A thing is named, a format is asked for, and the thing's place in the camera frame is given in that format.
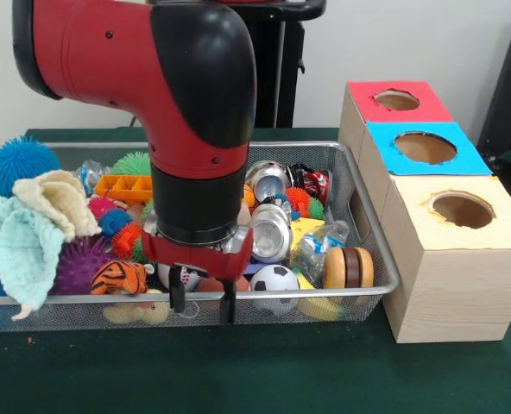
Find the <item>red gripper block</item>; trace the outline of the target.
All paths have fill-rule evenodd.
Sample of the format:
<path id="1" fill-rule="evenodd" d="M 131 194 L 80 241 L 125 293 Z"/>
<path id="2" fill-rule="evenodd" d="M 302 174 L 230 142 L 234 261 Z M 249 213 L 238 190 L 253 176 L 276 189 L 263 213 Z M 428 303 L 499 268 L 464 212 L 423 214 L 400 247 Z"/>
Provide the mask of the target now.
<path id="1" fill-rule="evenodd" d="M 252 254 L 253 229 L 239 226 L 227 241 L 209 247 L 183 246 L 166 237 L 147 232 L 142 232 L 141 238 L 144 254 L 149 260 L 170 266 L 168 290 L 170 307 L 175 312 L 185 310 L 186 294 L 181 281 L 181 269 L 190 267 L 206 273 L 209 278 L 220 279 L 224 295 L 220 299 L 219 322 L 235 322 L 235 281 L 243 275 Z"/>

